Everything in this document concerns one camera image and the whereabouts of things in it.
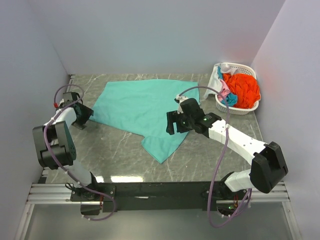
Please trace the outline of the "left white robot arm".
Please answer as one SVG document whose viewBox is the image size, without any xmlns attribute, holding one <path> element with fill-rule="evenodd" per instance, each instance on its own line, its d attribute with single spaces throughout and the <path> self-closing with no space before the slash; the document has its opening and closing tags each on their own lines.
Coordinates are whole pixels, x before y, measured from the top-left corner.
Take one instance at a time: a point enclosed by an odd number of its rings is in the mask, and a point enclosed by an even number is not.
<svg viewBox="0 0 320 240">
<path fill-rule="evenodd" d="M 55 104 L 56 115 L 47 123 L 32 129 L 39 164 L 51 170 L 61 170 L 73 180 L 66 186 L 88 201 L 96 200 L 100 188 L 92 172 L 83 168 L 77 160 L 77 151 L 70 133 L 70 126 L 80 130 L 94 111 L 85 106 L 77 92 L 66 92 L 59 104 Z"/>
</svg>

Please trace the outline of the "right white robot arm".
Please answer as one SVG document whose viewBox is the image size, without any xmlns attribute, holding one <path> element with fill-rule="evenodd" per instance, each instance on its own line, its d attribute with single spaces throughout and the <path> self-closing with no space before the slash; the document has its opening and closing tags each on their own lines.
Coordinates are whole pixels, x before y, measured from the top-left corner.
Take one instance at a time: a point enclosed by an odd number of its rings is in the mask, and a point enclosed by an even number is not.
<svg viewBox="0 0 320 240">
<path fill-rule="evenodd" d="M 268 194 L 289 172 L 281 147 L 256 140 L 226 123 L 220 116 L 205 113 L 194 98 L 177 96 L 178 109 L 167 112 L 166 132 L 170 135 L 194 130 L 208 139 L 227 144 L 251 166 L 232 172 L 222 180 L 219 193 L 230 200 L 238 191 L 256 188 Z"/>
</svg>

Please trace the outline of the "teal t shirt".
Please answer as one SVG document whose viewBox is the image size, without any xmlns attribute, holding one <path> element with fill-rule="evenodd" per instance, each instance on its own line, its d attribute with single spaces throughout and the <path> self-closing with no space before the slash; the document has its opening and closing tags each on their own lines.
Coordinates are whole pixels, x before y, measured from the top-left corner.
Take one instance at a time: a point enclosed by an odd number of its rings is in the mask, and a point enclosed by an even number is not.
<svg viewBox="0 0 320 240">
<path fill-rule="evenodd" d="M 197 82 L 172 79 L 108 82 L 92 107 L 90 119 L 143 136 L 143 148 L 162 164 L 187 136 L 166 132 L 167 113 L 178 109 L 175 98 L 183 91 L 198 101 L 197 86 Z"/>
</svg>

